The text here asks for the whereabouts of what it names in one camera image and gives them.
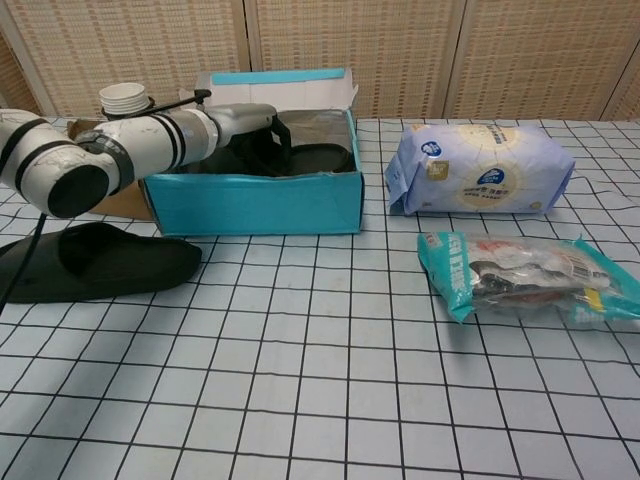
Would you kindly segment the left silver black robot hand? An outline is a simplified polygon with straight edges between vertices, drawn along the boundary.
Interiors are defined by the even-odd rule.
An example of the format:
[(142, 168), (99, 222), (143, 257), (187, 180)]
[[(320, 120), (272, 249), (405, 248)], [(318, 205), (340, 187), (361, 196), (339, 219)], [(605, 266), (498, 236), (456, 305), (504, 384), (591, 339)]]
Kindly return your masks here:
[(218, 142), (201, 162), (208, 174), (244, 174), (283, 177), (291, 170), (291, 134), (268, 104), (240, 103), (208, 107), (216, 124)]

